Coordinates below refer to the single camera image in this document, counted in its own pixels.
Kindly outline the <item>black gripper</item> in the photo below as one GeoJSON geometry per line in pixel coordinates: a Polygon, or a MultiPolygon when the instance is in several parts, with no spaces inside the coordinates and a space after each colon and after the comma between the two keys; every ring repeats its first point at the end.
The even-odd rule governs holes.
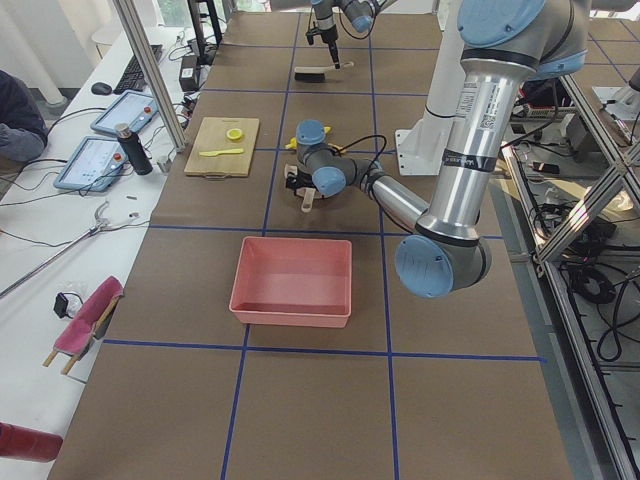
{"type": "Polygon", "coordinates": [[[332,63],[335,69],[340,69],[339,51],[337,49],[338,32],[336,27],[321,29],[322,41],[329,47],[332,63]]]}
{"type": "Polygon", "coordinates": [[[285,188],[291,190],[299,198],[305,196],[307,189],[313,190],[314,199],[324,198],[315,188],[311,176],[294,168],[285,171],[285,188]]]}

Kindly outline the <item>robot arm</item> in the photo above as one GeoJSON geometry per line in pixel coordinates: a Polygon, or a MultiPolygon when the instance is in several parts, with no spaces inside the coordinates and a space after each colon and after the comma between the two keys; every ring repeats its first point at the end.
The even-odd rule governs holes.
{"type": "Polygon", "coordinates": [[[341,69],[334,9],[338,8],[358,33],[369,34],[377,16],[393,4],[394,1],[313,0],[311,10],[315,20],[307,29],[307,42],[313,45],[315,37],[319,36],[329,49],[333,66],[341,69]]]}
{"type": "Polygon", "coordinates": [[[586,57],[588,1],[464,1],[456,18],[465,79],[429,201],[376,159],[344,157],[317,120],[296,128],[297,166],[286,186],[306,199],[357,187],[408,232],[395,270],[414,295],[435,298],[482,280],[491,265],[476,225],[522,83],[579,70],[586,57]]]}

